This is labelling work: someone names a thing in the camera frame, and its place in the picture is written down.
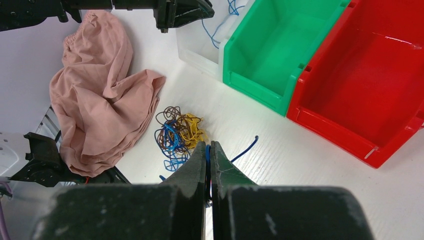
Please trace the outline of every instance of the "green bin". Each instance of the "green bin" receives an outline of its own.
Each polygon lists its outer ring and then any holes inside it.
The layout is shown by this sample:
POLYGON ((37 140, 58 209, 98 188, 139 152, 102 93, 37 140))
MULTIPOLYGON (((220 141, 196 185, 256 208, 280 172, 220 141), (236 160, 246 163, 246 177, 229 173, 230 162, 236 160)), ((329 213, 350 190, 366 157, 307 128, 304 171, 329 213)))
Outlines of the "green bin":
POLYGON ((286 116, 296 82, 350 0, 256 0, 224 47, 223 82, 286 116))

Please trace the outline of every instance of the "tangled wire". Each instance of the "tangled wire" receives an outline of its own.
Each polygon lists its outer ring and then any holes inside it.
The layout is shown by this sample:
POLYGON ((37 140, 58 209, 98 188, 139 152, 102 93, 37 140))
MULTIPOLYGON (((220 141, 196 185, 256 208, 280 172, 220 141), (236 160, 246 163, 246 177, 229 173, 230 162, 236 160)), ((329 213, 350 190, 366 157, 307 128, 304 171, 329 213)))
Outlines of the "tangled wire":
POLYGON ((199 128, 202 118, 191 113, 181 114, 179 106, 169 106, 156 115, 161 128, 154 132, 157 145, 168 158, 163 161, 168 171, 175 172, 190 158, 189 150, 205 141, 206 133, 199 128))

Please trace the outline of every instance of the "pink cloth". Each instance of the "pink cloth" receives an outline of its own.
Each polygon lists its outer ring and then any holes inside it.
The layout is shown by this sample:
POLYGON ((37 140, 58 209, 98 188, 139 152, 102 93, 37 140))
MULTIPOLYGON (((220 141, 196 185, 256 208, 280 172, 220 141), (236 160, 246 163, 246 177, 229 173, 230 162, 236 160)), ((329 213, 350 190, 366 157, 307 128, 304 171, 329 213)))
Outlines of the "pink cloth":
POLYGON ((151 70, 127 77, 133 48, 106 11, 89 11, 63 45, 64 68, 50 83, 62 131, 60 155, 73 173, 95 177, 146 131, 165 77, 151 70))

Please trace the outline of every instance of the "white table surface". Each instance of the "white table surface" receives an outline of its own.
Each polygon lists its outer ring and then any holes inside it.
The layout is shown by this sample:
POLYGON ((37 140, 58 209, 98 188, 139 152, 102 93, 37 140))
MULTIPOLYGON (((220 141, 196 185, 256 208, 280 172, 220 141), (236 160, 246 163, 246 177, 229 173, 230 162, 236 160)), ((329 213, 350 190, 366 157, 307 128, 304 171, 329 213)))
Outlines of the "white table surface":
MULTIPOLYGON (((151 10, 113 10, 134 48, 131 72, 152 69, 167 81, 156 112, 180 106, 204 118, 209 139, 219 141, 228 158, 259 136, 235 165, 259 185, 338 186, 361 203, 378 240, 424 239, 424 130, 381 168, 373 169, 318 135, 296 125, 249 97, 202 74, 178 59, 174 29, 162 34, 151 10)), ((168 177, 154 140, 152 121, 145 135, 117 164, 133 184, 168 177)), ((206 239, 212 239, 212 213, 206 214, 206 239)))

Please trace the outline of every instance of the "plastic storage bin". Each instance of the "plastic storage bin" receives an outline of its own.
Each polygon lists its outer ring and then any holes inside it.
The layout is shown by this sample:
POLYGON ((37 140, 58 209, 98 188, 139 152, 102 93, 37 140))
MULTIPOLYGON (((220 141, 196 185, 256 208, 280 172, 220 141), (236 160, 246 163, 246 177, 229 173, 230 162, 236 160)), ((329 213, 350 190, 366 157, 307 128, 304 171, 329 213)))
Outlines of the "plastic storage bin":
POLYGON ((424 1, 353 0, 287 117, 380 167, 424 123, 424 1))
POLYGON ((348 0, 256 0, 226 43, 223 82, 285 116, 302 70, 348 0))
POLYGON ((238 9, 239 16, 229 16, 227 0, 210 0, 210 2, 215 15, 203 22, 211 35, 224 22, 214 37, 215 40, 221 42, 221 44, 216 44, 219 49, 214 47, 203 28, 202 21, 198 20, 176 29, 178 56, 196 69, 222 82, 222 54, 225 42, 234 33, 255 0, 237 0, 235 4, 237 7, 245 6, 238 9))

